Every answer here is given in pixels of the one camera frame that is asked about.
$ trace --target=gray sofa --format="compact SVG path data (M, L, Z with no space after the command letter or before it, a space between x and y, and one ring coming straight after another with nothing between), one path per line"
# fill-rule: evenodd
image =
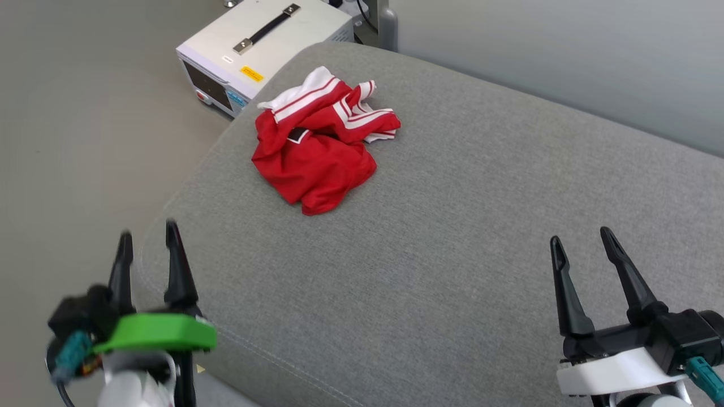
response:
M135 263L137 306L158 305L175 217L220 333L199 363L262 406L589 405L555 381L552 235L597 327L626 322L602 225L673 311L724 311L722 159L354 44L306 49L256 101L319 65L375 79L371 105L402 121L395 140L369 146L375 175L334 211L303 216L251 163L249 107Z

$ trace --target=teal connector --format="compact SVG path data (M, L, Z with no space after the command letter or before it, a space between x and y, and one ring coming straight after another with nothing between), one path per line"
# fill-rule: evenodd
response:
M87 333L80 330L73 332L55 359L55 369L51 373L53 383L68 383L75 377L75 371L83 364L92 346L93 342Z
M724 381L701 356L686 361L686 374L717 406L724 403Z

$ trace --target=red shirt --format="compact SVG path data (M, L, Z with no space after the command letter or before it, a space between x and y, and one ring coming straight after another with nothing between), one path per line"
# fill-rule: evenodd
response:
M287 202L302 202L302 213L333 210L372 176L376 163L362 140L395 137L395 113L363 102L374 89L374 81L352 89L319 67L301 86L259 104L266 110L256 119L252 161Z

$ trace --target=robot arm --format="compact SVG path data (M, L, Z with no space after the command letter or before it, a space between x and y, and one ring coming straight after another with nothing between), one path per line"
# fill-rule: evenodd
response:
M66 297L48 326L55 338L46 365L68 407L65 385L105 371L99 407L195 407L193 352L216 347L216 330L197 306L198 294L178 226L168 219L169 286L162 309L137 313L131 302L131 234L123 232L108 286Z
M688 406L691 401L682 382L688 376L714 402L724 402L724 382L711 370L724 361L724 318L714 311L669 312L611 229L602 227L601 239L623 286L629 320L629 324L603 330L594 328L581 306L563 244L558 236L550 240L558 325L564 337L565 359L557 372L561 392L590 395L596 407L676 406L679 402ZM618 404L621 392L652 386L667 394L655 398L639 394Z

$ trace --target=seam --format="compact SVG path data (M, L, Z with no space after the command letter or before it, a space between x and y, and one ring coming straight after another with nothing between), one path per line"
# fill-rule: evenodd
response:
M199 165L197 165L197 167L194 169L194 171L191 172L191 175L190 175L190 176L193 176L193 175L196 173L196 170L198 169L198 167L201 165L201 163L203 163L203 162L206 160L206 158L207 158L209 155L211 155L211 153L212 153L212 151L210 151L210 152L207 154L207 156L204 157L203 160L201 160L201 162L199 163ZM164 205L164 208L161 210L161 213L162 213L162 214L165 213L167 207L168 207L172 202L174 202L174 201L176 200L176 197L179 195L179 193L181 192L181 190L183 189L183 187L185 186L185 184L187 183L187 181L188 181L188 178L187 178L186 181L184 181L184 183L182 184L182 187L181 187L176 193L174 193L174 195L171 197L171 199L169 199L168 202L166 202L166 204ZM146 234L143 236L143 243L142 243L141 248L140 248L139 253L138 253L138 273L137 273L137 274L140 275L141 280L143 281L143 283L146 284L147 287L150 287L152 290L156 291L156 292L159 293L160 295L163 295L163 291L160 290L160 289L158 289L158 288L153 284L153 282L152 282L150 279L147 278L148 276L146 276L146 273L144 272L146 268L145 268L144 263L143 263L143 249L144 249L145 246L146 246L146 241L147 241L148 236L150 235L150 233L151 233L151 231L152 231L152 229L153 229L153 226L156 225L160 219L161 219L161 216L160 216L160 215L157 216L157 217L153 220L153 222L151 223L151 226L146 230ZM216 325L216 324L215 324L214 326L218 329L219 333L220 333L221 335L225 336L227 339L231 340L231 341L234 342L234 343L237 343L238 345L241 345L242 347L244 347L244 348L246 348L247 350L249 350L251 353L253 353L253 354L259 356L260 358L268 361L269 363L271 363L271 364L279 367L280 369L285 370L286 372L291 373L294 377L297 377L298 379L303 380L304 382L308 383L309 385L320 389L321 391L323 391L323 392L325 392L326 394L332 396L334 399L336 399L336 400L338 400L339 402L345 404L346 406L352 407L352 405L350 405L349 403L345 402L345 401L342 400L341 398L338 398L336 395L332 394L330 391L325 390L324 388L322 388L322 387L320 387L320 386L312 383L312 382L309 381L308 379L305 379L304 377L299 376L299 375L296 374L294 371L292 371L292 369L294 369L294 370L296 370L297 372L300 372L301 374L304 374L305 376L307 376L307 377L309 377L309 378L311 378L311 379L313 379L313 380L321 383L322 385L327 386L329 389L332 389L332 390L335 391L337 394L341 395L342 397L346 398L347 400L351 401L352 403L356 404L357 406L364 407L364 404L358 402L358 401L355 400L354 398L351 398L350 396L348 396L348 395L344 394L343 392L337 390L337 389L334 388L333 386L328 385L327 383L325 383L325 382L322 381L321 379L318 379L317 377L312 376L312 375L309 374L308 372L305 372L305 371L303 371L302 369L299 369L298 367L294 366L293 364L289 363L288 361L284 360L283 358L280 358L279 356L274 355L272 352L269 352L269 351L267 351L266 349L260 348L259 346L257 346L257 345L255 345L254 343L252 343L250 340L248 340L248 339L246 339L246 338L244 338L244 337L242 337L242 336L240 336L240 335L238 335L238 334L235 334L234 332L231 332L231 331L229 331L229 330L226 330L225 328L220 327L219 325ZM282 362L283 364L291 367L292 369L289 369L288 367L284 367L284 366L282 366L282 365L280 365L280 364L272 361L271 359L265 357L265 356L262 355L261 353L259 353L259 352L255 351L254 349L249 348L248 346L244 345L244 344L241 343L239 340L243 340L243 341L246 342L247 344L253 346L253 347L256 348L256 349L259 349L261 352L264 352L265 354L267 354L267 355L271 356L272 358L274 358L274 359Z

